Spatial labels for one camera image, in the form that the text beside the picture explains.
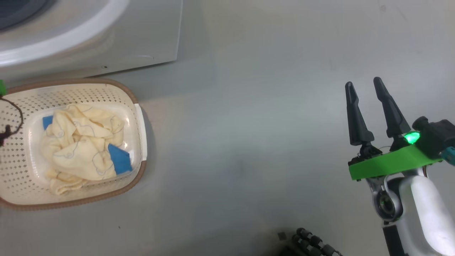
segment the plastic basket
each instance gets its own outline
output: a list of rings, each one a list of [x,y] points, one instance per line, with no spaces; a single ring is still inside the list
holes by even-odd
[[[144,118],[136,97],[123,84],[109,79],[68,79],[40,82],[9,90],[6,99],[24,114],[20,132],[0,148],[0,204],[15,210],[44,210],[86,204],[122,194],[141,179],[147,159]],[[44,132],[42,117],[71,103],[83,103],[114,112],[124,122],[124,144],[133,171],[112,179],[89,182],[65,195],[49,192],[43,178],[47,163],[38,142]],[[0,101],[0,130],[20,123],[19,112]]]

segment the woven basket rim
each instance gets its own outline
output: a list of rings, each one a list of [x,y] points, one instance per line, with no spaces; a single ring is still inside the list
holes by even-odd
[[[53,81],[48,81],[48,82],[36,82],[36,83],[31,83],[31,84],[25,84],[21,85],[18,87],[13,87],[8,90],[8,94],[13,94],[17,92],[23,92],[27,90],[32,90],[32,89],[37,89],[37,88],[44,88],[44,87],[52,87],[52,86],[58,86],[58,85],[70,85],[70,84],[87,84],[87,83],[98,83],[98,84],[109,84],[116,86],[123,90],[128,97],[132,100],[133,104],[137,104],[137,98],[134,96],[133,92],[126,87],[124,84],[111,80],[111,79],[106,79],[106,78],[77,78],[77,79],[59,79],[59,80],[53,80]],[[77,200],[71,200],[71,201],[66,201],[66,202],[59,202],[59,203],[49,203],[49,204],[38,204],[38,205],[18,205],[18,204],[13,204],[2,197],[0,197],[0,205],[13,209],[13,210],[25,210],[25,211],[30,211],[30,210],[49,210],[49,209],[55,209],[55,208],[64,208],[64,207],[69,207],[69,206],[75,206],[75,205],[83,205],[87,203],[92,203],[96,201],[100,201],[103,199],[107,199],[110,197],[114,197],[116,195],[123,194],[133,188],[142,178],[145,172],[145,168],[147,165],[147,161],[142,161],[141,166],[139,168],[139,171],[136,175],[136,177],[131,181],[128,185],[126,185],[123,188],[104,193],[101,195],[96,195],[92,197],[87,197],[83,199],[77,199]]]

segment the towel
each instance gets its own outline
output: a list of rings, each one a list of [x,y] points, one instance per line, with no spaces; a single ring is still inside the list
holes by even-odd
[[[50,191],[60,195],[80,189],[88,180],[116,176],[109,144],[123,143],[123,121],[115,114],[84,104],[57,110],[40,142],[51,168]]]

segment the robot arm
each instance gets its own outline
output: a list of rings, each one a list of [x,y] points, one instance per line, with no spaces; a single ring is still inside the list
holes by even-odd
[[[427,165],[443,159],[455,162],[455,126],[447,120],[428,123],[421,117],[413,124],[417,131],[410,132],[382,80],[376,77],[373,82],[383,105],[387,136],[394,142],[387,154],[371,144],[374,136],[365,125],[354,86],[348,82],[350,142],[361,145],[358,156],[348,162],[351,178],[367,181],[391,256],[455,256],[454,222],[426,176]],[[404,177],[390,179],[398,173]]]

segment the green object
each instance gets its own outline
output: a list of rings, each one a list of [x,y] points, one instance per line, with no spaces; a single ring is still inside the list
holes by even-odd
[[[3,80],[0,80],[0,95],[6,95],[6,86]]]
[[[404,138],[408,141],[409,144],[414,144],[420,138],[420,133],[410,132],[406,134]]]
[[[379,177],[442,161],[429,159],[415,144],[349,166],[352,180]]]

